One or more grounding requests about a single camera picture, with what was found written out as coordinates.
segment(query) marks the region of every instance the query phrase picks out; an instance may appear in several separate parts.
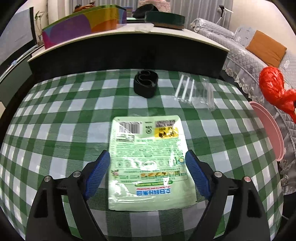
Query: white edge of shelf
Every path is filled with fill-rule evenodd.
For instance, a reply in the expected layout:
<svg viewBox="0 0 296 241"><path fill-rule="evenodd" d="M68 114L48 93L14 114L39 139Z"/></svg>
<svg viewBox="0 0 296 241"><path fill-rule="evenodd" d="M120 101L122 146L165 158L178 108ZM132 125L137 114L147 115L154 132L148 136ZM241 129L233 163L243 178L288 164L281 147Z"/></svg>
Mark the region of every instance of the white edge of shelf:
<svg viewBox="0 0 296 241"><path fill-rule="evenodd" d="M198 41L198 42L202 42L205 44L209 44L211 46L217 47L219 49L222 49L224 51L229 52L229 49L225 48L223 45L216 43L215 41L208 39L198 33L195 33L193 31L190 31L188 29L183 29L183 30L175 30L175 29L170 29L170 28L159 28L159 27L153 27L153 29L148 32L145 33L143 31L141 31L141 26L144 23L129 23L126 24L122 27L119 27L115 30L108 30L108 31L104 31L104 32L98 32L98 33L93 33L93 34L88 34L88 35L84 35L84 36L80 36L71 40L67 40L64 41L62 43L59 43L57 45L54 45L48 49L45 49L43 51L40 51L39 53L37 53L35 56L33 56L32 58L30 58L28 60L28 62L32 61L33 59L38 58L39 56L57 49L61 46L67 45L69 43L73 43L73 42L77 42L80 40L84 40L84 39L90 39L90 38L95 38L95 37L100 37L100 36L106 36L106 35L115 35L115 34L132 34L132 33L139 33L139 34L160 34L160 35L169 35L169 36L175 36L175 37L180 37L180 38L185 38L185 39L191 39L194 41Z"/></svg>

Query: yellow label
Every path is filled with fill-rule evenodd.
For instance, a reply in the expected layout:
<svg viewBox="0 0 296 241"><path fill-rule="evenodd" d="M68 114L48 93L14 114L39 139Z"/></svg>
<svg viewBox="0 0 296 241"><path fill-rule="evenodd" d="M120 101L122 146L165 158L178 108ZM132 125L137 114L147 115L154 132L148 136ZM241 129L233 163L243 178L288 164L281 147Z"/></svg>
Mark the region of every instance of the yellow label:
<svg viewBox="0 0 296 241"><path fill-rule="evenodd" d="M178 128L172 126L155 128L154 131L154 137L156 138L173 138L178 136Z"/></svg>

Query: green checkered tablecloth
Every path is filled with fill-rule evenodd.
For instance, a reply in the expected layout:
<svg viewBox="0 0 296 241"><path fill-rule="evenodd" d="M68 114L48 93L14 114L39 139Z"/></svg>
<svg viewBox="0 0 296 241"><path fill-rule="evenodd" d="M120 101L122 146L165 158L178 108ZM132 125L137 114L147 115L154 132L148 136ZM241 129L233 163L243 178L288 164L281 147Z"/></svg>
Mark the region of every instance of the green checkered tablecloth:
<svg viewBox="0 0 296 241"><path fill-rule="evenodd" d="M42 179L69 176L108 150L111 121L116 116L178 115L188 149L227 177L250 176L267 212L273 238L279 228L283 195L275 154L260 120L239 90L210 79L216 109L191 106L172 96L181 73L156 71L156 96L145 99L133 91L137 70L73 74L36 84L22 101L7 130L0 154L0 205L14 228L25 237L30 208ZM200 76L192 76L201 81ZM156 212L108 209L107 183L102 181L89 207L102 232L132 240L188 240L206 207ZM63 197L69 226L79 236L70 205ZM217 235L227 224L228 197Z"/></svg>

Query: orange cushion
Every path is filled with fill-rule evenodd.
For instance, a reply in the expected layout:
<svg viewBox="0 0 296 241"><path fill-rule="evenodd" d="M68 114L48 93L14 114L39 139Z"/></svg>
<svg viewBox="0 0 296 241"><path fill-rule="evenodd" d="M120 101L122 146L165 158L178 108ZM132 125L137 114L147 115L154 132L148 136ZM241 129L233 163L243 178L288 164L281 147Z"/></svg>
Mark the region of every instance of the orange cushion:
<svg viewBox="0 0 296 241"><path fill-rule="evenodd" d="M266 34L256 31L246 50L256 55L268 66L278 68L287 48Z"/></svg>

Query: pink plastic tub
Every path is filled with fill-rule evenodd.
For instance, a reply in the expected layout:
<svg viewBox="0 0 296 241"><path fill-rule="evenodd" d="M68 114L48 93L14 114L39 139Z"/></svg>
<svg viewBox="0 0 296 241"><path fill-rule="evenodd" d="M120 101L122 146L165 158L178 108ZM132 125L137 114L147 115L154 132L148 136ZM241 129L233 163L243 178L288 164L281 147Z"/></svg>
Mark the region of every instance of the pink plastic tub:
<svg viewBox="0 0 296 241"><path fill-rule="evenodd" d="M277 125L271 114L262 105L251 101L250 105L253 107L257 116L261 120L266 133L271 142L272 148L276 155L276 160L281 161L284 157L284 140L281 135L279 126Z"/></svg>

